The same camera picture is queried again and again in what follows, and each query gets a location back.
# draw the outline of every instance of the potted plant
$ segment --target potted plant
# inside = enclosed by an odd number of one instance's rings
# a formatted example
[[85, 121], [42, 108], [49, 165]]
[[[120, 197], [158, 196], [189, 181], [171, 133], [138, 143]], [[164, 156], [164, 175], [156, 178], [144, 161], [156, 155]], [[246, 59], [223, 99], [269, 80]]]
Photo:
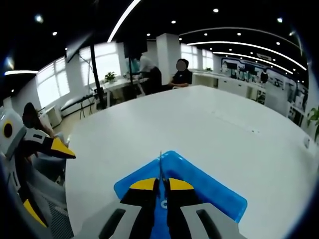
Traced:
[[107, 82], [113, 82], [115, 80], [115, 73], [114, 72], [109, 72], [108, 74], [105, 75], [105, 78], [103, 80], [103, 84]]
[[316, 126], [317, 128], [316, 128], [315, 138], [314, 138], [314, 140], [316, 141], [317, 136], [318, 136], [318, 134], [319, 134], [319, 106], [318, 106], [317, 109], [316, 109], [316, 108], [312, 108], [312, 109], [310, 110], [310, 112], [308, 113], [308, 120], [307, 120], [307, 126], [308, 126], [308, 127], [309, 127], [309, 125], [310, 125], [310, 123], [311, 123], [312, 121], [315, 121], [315, 122], [316, 122], [315, 126]]

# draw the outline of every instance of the black stand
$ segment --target black stand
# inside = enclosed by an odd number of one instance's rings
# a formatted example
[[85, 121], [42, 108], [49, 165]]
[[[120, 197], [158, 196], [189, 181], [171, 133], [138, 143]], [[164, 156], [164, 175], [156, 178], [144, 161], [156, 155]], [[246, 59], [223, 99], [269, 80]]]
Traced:
[[131, 65], [131, 57], [129, 56], [129, 71], [130, 71], [130, 81], [131, 81], [131, 93], [130, 99], [136, 99], [136, 92], [133, 84], [133, 73], [132, 73], [132, 65]]
[[106, 104], [103, 100], [103, 90], [100, 87], [100, 82], [99, 82], [99, 77], [98, 77], [98, 72], [96, 70], [96, 62], [95, 62], [95, 51], [94, 51], [94, 44], [92, 43], [90, 45], [91, 49], [91, 60], [92, 60], [92, 68], [93, 68], [93, 74], [94, 74], [94, 80], [95, 80], [95, 85], [96, 85], [96, 90], [100, 99], [100, 104], [102, 106], [102, 109], [106, 109]]

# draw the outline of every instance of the white window blind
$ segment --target white window blind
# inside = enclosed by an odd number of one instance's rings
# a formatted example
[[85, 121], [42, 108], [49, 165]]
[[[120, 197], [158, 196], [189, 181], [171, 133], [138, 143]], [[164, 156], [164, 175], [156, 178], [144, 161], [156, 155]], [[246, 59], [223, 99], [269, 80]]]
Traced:
[[[120, 75], [120, 61], [117, 53], [116, 43], [102, 43], [94, 46], [96, 70], [98, 73], [99, 81], [103, 80], [108, 72], [114, 72], [115, 75]], [[81, 73], [83, 84], [86, 86], [95, 82], [94, 74], [91, 69], [91, 50], [89, 47], [80, 50], [80, 61], [81, 61]]]
[[203, 54], [203, 69], [210, 68], [214, 70], [213, 53], [211, 51], [202, 50]]
[[181, 57], [189, 61], [188, 68], [197, 69], [198, 68], [198, 52], [197, 47], [187, 46], [186, 44], [180, 45]]
[[68, 94], [70, 88], [64, 57], [40, 70], [36, 75], [36, 84], [41, 107], [46, 107], [61, 96]]

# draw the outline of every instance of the ceiling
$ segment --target ceiling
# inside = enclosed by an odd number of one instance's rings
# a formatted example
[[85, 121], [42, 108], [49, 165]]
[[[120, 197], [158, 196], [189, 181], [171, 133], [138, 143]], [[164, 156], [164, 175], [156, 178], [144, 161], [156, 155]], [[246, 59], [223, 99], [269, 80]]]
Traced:
[[[107, 41], [114, 26], [132, 0], [16, 0], [5, 1], [1, 8], [2, 32], [4, 40], [0, 48], [0, 59], [12, 57], [15, 70], [39, 70], [53, 60], [65, 55], [68, 42], [87, 29], [95, 29], [98, 33], [96, 42]], [[142, 0], [123, 22], [114, 40], [121, 40], [130, 34], [151, 34], [155, 39], [165, 32], [181, 35], [182, 43], [203, 41], [233, 41], [254, 44], [278, 51], [303, 66], [307, 66], [305, 54], [300, 50], [293, 22], [285, 11], [281, 11], [284, 3], [276, 1], [227, 1], [215, 2], [196, 0]], [[293, 12], [297, 8], [290, 5]], [[38, 23], [36, 14], [43, 16], [44, 22]], [[216, 28], [244, 27], [269, 32], [247, 29], [210, 29], [189, 34], [187, 32]], [[308, 72], [295, 63], [269, 51], [249, 46], [232, 44], [204, 44], [199, 48], [217, 52], [250, 55], [260, 53], [276, 59], [276, 64], [292, 71], [293, 77], [308, 79]], [[16, 94], [32, 75], [11, 75], [1, 79], [2, 98]]]

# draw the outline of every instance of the desk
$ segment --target desk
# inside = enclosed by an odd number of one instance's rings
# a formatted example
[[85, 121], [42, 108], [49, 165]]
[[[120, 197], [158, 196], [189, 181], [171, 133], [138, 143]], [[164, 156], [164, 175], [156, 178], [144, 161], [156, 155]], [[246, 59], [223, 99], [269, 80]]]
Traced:
[[[217, 74], [217, 73], [208, 73], [208, 72], [193, 72], [193, 85], [199, 85], [200, 84], [200, 80], [197, 81], [196, 77], [206, 77], [209, 78], [211, 81], [213, 81], [215, 88], [217, 88], [218, 85], [218, 89], [223, 90], [223, 91], [227, 91], [233, 94], [237, 94], [246, 98], [251, 98], [252, 95], [252, 89], [253, 90], [257, 90], [257, 91], [261, 91], [266, 93], [266, 89], [264, 87], [264, 85], [259, 84], [259, 83], [253, 83], [253, 82], [246, 82], [246, 81], [240, 81], [237, 79], [233, 79], [227, 76], [223, 76], [221, 74]], [[298, 111], [302, 116], [306, 116], [306, 113], [295, 107], [293, 104], [288, 103], [288, 106], [291, 107], [292, 109]]]
[[[144, 93], [144, 90], [143, 90], [140, 83], [145, 82], [147, 80], [148, 80], [148, 78], [143, 78], [140, 80], [138, 80], [138, 79], [133, 80], [133, 84], [138, 85], [143, 96], [145, 96], [145, 93]], [[121, 78], [121, 79], [117, 79], [116, 81], [113, 81], [113, 82], [107, 82], [107, 83], [101, 84], [103, 90], [107, 91], [107, 107], [111, 106], [110, 92], [113, 90], [117, 90], [117, 89], [123, 88], [125, 86], [128, 86], [128, 85], [130, 85], [130, 83], [131, 83], [131, 81], [129, 79]]]
[[48, 126], [50, 129], [58, 126], [62, 122], [60, 110], [56, 106], [52, 106], [48, 109], [44, 109], [40, 112], [39, 118]]
[[247, 199], [239, 230], [283, 238], [317, 179], [317, 146], [293, 122], [228, 92], [190, 86], [124, 102], [77, 122], [70, 138], [66, 201], [75, 234], [116, 199], [114, 184], [175, 150]]

